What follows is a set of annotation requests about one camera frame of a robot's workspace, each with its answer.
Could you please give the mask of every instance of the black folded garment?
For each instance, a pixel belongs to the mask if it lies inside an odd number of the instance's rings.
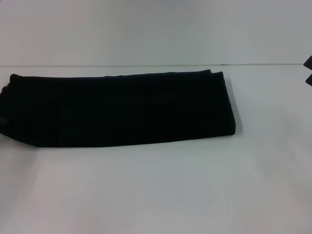
[[[105,147],[233,135],[222,72],[99,78],[12,75],[0,133],[39,147]]]

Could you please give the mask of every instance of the folded cloth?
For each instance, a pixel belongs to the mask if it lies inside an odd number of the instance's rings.
[[[39,147],[106,147],[233,135],[223,73],[99,78],[11,75],[0,133]]]

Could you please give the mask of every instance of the black fabric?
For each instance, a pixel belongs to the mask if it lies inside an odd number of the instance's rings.
[[[222,72],[100,78],[12,75],[0,133],[39,147],[105,147],[235,133]]]

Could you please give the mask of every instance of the white surface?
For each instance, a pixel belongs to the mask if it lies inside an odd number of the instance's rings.
[[[1,0],[0,65],[304,63],[311,0]]]
[[[3,138],[0,233],[311,233],[312,87],[303,66],[1,68],[0,77],[204,69],[225,74],[235,136],[38,150]]]

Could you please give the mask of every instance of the white table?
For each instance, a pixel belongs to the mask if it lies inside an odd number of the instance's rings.
[[[2,234],[308,234],[312,87],[292,66],[1,68],[33,76],[223,71],[229,137],[89,149],[0,140]]]

